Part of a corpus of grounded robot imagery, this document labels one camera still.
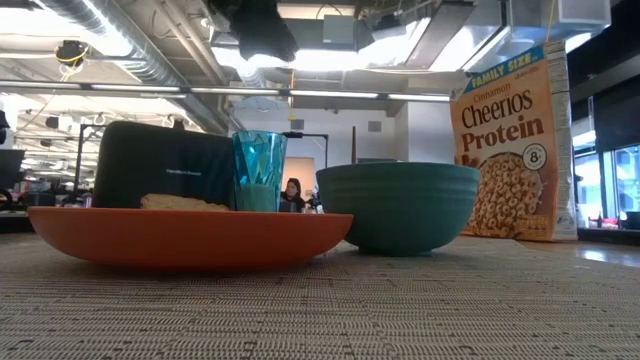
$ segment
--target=bowl rim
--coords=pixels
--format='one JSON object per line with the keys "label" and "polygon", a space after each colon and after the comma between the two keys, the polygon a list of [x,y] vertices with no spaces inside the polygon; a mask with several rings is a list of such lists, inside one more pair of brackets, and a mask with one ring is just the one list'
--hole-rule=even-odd
{"label": "bowl rim", "polygon": [[402,161],[402,162],[372,162],[372,163],[363,163],[363,164],[345,164],[345,165],[337,165],[330,166],[321,170],[318,170],[318,173],[328,171],[328,170],[338,170],[338,169],[351,169],[357,167],[393,167],[393,166],[414,166],[414,167],[438,167],[438,168],[449,168],[455,171],[466,171],[469,174],[474,174],[480,176],[480,170],[468,166],[455,165],[455,164],[446,164],[446,163],[434,163],[434,162],[420,162],[420,161]]}

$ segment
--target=plate rim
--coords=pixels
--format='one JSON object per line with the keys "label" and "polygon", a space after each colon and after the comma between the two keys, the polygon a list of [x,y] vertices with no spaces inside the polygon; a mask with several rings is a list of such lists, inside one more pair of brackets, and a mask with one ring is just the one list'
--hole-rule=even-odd
{"label": "plate rim", "polygon": [[69,212],[69,213],[84,213],[84,214],[96,214],[96,213],[129,213],[129,214],[148,214],[148,213],[174,213],[174,214],[190,214],[190,215],[203,215],[208,214],[211,216],[256,216],[256,217],[291,217],[291,216],[305,216],[305,217],[334,217],[334,218],[353,218],[353,214],[336,214],[336,213],[324,213],[324,214],[302,214],[302,213],[286,213],[286,212],[253,212],[253,211],[201,211],[201,210],[174,210],[174,209],[127,209],[127,208],[77,208],[77,207],[57,207],[57,206],[30,206],[27,209],[27,216],[30,211],[36,212]]}

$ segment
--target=bread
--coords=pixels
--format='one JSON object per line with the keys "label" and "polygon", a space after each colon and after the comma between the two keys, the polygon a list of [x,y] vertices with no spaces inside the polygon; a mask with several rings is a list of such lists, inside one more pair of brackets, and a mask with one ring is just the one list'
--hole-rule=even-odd
{"label": "bread", "polygon": [[140,200],[140,204],[142,209],[151,210],[230,211],[225,205],[207,204],[203,200],[162,194],[147,194]]}

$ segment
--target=teal glass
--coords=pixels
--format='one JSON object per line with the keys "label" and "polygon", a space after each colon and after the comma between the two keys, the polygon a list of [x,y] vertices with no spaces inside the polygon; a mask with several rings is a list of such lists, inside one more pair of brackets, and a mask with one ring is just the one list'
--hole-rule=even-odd
{"label": "teal glass", "polygon": [[277,212],[287,138],[266,131],[238,131],[232,138],[236,209]]}

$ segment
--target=cereal box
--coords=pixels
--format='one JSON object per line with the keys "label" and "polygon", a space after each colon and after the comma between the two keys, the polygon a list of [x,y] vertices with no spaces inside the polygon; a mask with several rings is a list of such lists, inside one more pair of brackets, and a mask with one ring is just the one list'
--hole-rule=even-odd
{"label": "cereal box", "polygon": [[575,240],[571,110],[562,43],[547,43],[452,92],[456,163],[482,175],[466,232]]}

